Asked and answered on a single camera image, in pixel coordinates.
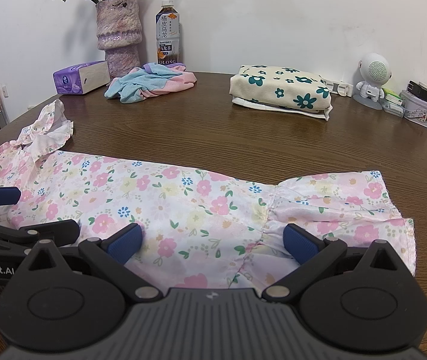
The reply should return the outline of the blue pink crumpled garment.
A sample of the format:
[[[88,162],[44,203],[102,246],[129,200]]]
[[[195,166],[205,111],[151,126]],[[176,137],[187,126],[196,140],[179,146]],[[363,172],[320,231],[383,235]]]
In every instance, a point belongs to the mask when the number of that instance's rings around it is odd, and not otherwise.
[[[105,91],[105,97],[116,98],[123,104],[142,102],[148,98],[191,89],[196,82],[195,74],[188,72],[182,63],[146,63],[122,77],[114,78]]]

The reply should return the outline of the pink floral dress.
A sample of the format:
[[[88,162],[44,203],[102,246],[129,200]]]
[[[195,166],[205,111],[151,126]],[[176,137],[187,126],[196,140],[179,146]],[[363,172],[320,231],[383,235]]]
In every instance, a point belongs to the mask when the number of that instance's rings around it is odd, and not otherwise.
[[[73,219],[87,239],[139,224],[142,248],[127,267],[164,290],[262,291],[298,266],[283,245],[283,229],[292,223],[351,246],[385,239],[406,267],[416,267],[414,222],[394,206],[380,172],[265,185],[191,167],[67,152],[73,132],[63,103],[54,101],[16,140],[0,145],[0,186],[21,192],[17,204],[0,207],[0,225]]]

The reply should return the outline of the black device on tin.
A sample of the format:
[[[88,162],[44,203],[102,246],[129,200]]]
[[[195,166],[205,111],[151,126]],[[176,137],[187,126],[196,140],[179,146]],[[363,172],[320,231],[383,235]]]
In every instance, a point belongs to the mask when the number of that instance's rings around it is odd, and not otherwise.
[[[409,81],[407,85],[407,90],[417,98],[423,100],[424,102],[427,102],[427,86],[425,86],[423,83],[414,82],[412,80]]]

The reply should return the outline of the purple tissue pack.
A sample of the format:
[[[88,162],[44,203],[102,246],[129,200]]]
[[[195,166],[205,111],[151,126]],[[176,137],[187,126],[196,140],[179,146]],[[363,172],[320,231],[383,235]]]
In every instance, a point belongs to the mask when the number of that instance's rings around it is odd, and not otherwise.
[[[80,63],[56,71],[52,75],[58,94],[87,94],[110,82],[106,61]]]

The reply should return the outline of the white tin box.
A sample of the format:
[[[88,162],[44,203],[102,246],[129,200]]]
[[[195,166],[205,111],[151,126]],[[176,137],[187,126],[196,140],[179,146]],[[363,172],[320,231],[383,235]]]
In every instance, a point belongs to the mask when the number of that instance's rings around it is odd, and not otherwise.
[[[400,97],[405,109],[403,117],[408,121],[427,128],[427,102],[407,90],[402,90]]]

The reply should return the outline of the oolong tea bottle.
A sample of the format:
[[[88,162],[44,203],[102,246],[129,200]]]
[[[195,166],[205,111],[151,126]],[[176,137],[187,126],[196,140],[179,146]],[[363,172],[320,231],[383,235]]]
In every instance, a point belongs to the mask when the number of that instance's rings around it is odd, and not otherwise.
[[[169,65],[179,62],[180,26],[179,14],[173,0],[163,0],[156,14],[157,62]]]

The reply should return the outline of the green white small box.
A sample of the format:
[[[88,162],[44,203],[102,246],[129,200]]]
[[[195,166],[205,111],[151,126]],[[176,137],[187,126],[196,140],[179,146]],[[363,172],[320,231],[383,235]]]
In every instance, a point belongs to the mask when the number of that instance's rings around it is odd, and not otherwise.
[[[405,108],[403,107],[403,100],[398,94],[391,91],[388,88],[383,88],[384,97],[380,99],[380,104],[385,112],[403,117],[405,113]]]

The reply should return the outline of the white astronaut speaker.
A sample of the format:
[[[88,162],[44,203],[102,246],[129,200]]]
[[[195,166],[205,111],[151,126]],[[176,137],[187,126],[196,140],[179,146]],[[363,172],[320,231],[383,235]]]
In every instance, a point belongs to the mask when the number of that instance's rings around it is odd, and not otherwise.
[[[392,78],[388,61],[377,53],[364,55],[358,64],[362,80],[355,85],[353,99],[365,107],[380,111],[385,98],[383,86]]]

